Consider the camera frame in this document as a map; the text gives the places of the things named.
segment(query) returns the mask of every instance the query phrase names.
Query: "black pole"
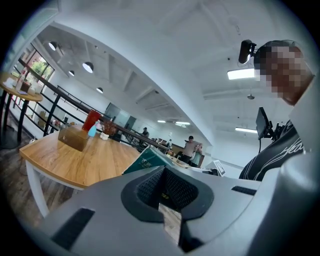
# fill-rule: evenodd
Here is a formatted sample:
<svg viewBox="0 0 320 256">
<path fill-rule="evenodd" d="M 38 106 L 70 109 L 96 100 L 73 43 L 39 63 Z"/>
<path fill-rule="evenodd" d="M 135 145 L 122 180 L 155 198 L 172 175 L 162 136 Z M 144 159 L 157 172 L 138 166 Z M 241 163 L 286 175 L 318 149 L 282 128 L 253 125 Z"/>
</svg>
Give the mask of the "black pole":
<svg viewBox="0 0 320 256">
<path fill-rule="evenodd" d="M 0 99 L 0 145 L 1 145 L 1 137 L 2 137 L 2 131 L 1 131 L 1 123 L 2 123 L 2 112 L 4 111 L 5 101 L 7 97 L 7 92 L 3 90 L 2 96 Z"/>
<path fill-rule="evenodd" d="M 12 94 L 9 93 L 8 100 L 6 101 L 6 107 L 5 107 L 4 118 L 3 118 L 3 130 L 4 131 L 7 129 L 7 119 L 8 119 L 8 113 L 9 113 L 11 99 L 12 99 Z"/>
<path fill-rule="evenodd" d="M 21 113 L 20 113 L 20 118 L 18 123 L 18 135 L 17 135 L 17 140 L 19 143 L 21 142 L 22 126 L 24 123 L 24 117 L 27 111 L 28 103 L 29 103 L 29 100 L 25 99 L 22 105 Z"/>
<path fill-rule="evenodd" d="M 53 104 L 52 104 L 52 107 L 51 107 L 51 110 L 50 110 L 50 113 L 49 113 L 49 116 L 46 120 L 46 123 L 45 123 L 45 128 L 44 128 L 44 132 L 43 132 L 43 137 L 44 136 L 47 136 L 47 133 L 48 133 L 48 128 L 49 128 L 49 124 L 51 122 L 51 118 L 52 118 L 52 115 L 54 114 L 54 111 L 56 109 L 56 106 L 59 102 L 59 99 L 60 99 L 60 95 L 57 95 Z"/>
</svg>

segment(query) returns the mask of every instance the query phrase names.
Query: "desk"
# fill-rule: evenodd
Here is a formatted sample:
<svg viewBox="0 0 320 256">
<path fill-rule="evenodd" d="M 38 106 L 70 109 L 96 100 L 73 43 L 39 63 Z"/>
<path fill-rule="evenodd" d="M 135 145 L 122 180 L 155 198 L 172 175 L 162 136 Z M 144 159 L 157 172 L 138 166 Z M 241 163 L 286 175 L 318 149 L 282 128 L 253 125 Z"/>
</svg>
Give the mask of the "desk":
<svg viewBox="0 0 320 256">
<path fill-rule="evenodd" d="M 20 148 L 35 202 L 45 217 L 48 213 L 39 174 L 65 186 L 83 190 L 86 187 L 120 176 L 138 157 L 139 152 L 115 140 L 90 137 L 82 152 L 58 140 L 54 132 Z"/>
<path fill-rule="evenodd" d="M 4 82 L 8 79 L 12 78 L 13 80 L 17 81 L 18 79 L 9 73 L 1 72 L 0 73 L 0 88 L 3 89 L 3 93 L 0 100 L 0 148 L 2 149 L 14 149 L 16 148 L 21 142 L 21 134 L 22 134 L 22 127 L 24 122 L 25 113 L 28 107 L 29 101 L 32 102 L 40 102 L 43 100 L 43 96 L 41 94 L 36 94 L 34 96 L 27 94 L 23 95 L 18 93 L 16 88 L 8 88 L 4 85 Z M 3 118 L 3 125 L 2 123 L 2 114 L 5 106 L 5 100 L 8 94 L 8 100 L 6 102 L 6 108 L 4 112 Z M 24 99 L 24 103 L 22 105 L 21 114 L 18 123 L 18 131 L 16 132 L 12 129 L 7 130 L 7 119 L 8 119 L 8 112 L 10 108 L 10 103 L 12 100 L 12 96 L 15 95 L 21 99 Z"/>
</svg>

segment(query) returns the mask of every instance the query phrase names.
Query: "ceiling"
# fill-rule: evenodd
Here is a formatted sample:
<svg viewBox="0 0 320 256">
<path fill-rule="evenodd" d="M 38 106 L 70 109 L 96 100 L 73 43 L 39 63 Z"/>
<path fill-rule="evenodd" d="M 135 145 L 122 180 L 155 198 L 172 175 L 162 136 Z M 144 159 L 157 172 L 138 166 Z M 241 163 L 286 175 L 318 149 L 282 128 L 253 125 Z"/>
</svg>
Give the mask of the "ceiling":
<svg viewBox="0 0 320 256">
<path fill-rule="evenodd" d="M 106 15 L 117 10 L 143 17 L 153 24 L 174 42 L 188 72 L 196 78 L 193 86 L 201 93 L 201 106 L 210 121 L 217 130 L 234 133 L 235 127 L 255 129 L 259 107 L 264 107 L 274 124 L 284 124 L 292 110 L 254 78 L 229 80 L 227 76 L 229 70 L 252 65 L 238 63 L 242 40 L 251 39 L 257 47 L 274 39 L 292 39 L 308 46 L 306 37 L 295 33 L 295 24 L 286 22 L 286 16 L 272 3 L 262 0 L 78 0 L 68 4 L 61 1 L 60 9 L 70 12 L 96 6 L 97 12 L 105 10 Z M 95 48 L 90 42 L 53 26 L 43 30 L 38 39 L 66 73 L 74 70 L 75 78 L 80 81 L 86 81 L 85 77 L 93 79 L 88 86 L 95 88 L 95 81 L 111 84 L 128 94 L 154 120 L 192 123 L 167 100 L 168 95 L 157 93 L 156 86 L 134 73 L 126 61 L 112 56 L 107 47 Z M 50 51 L 49 41 L 58 42 L 62 57 Z M 304 52 L 306 58 L 318 62 L 310 52 Z M 93 76 L 82 68 L 82 63 L 87 61 L 94 64 Z M 253 94 L 255 99 L 249 100 L 248 94 Z"/>
</svg>

